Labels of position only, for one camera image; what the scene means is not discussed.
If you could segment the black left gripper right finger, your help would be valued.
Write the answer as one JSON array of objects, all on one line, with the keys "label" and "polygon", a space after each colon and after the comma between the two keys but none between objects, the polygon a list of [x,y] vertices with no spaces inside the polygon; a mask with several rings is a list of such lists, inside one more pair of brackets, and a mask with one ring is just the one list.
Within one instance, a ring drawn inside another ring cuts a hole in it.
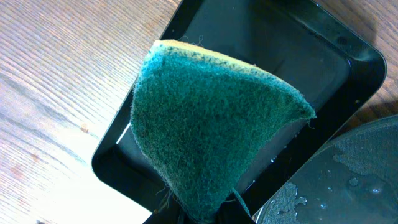
[{"label": "black left gripper right finger", "polygon": [[233,192],[224,202],[216,216],[217,224],[255,224],[249,210],[238,192]]}]

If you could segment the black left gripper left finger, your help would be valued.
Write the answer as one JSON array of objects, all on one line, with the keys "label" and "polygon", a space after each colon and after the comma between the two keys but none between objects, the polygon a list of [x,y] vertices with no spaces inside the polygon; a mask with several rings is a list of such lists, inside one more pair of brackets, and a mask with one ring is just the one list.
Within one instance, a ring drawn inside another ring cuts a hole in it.
[{"label": "black left gripper left finger", "polygon": [[170,199],[163,209],[156,210],[143,224],[193,224],[180,204]]}]

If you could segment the green yellow sponge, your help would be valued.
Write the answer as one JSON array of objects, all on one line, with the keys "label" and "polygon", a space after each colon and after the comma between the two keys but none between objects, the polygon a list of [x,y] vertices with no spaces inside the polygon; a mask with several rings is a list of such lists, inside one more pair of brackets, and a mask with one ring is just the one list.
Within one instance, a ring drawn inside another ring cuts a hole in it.
[{"label": "green yellow sponge", "polygon": [[209,223],[278,130],[315,117],[297,89],[255,65],[157,40],[134,85],[131,130],[185,213]]}]

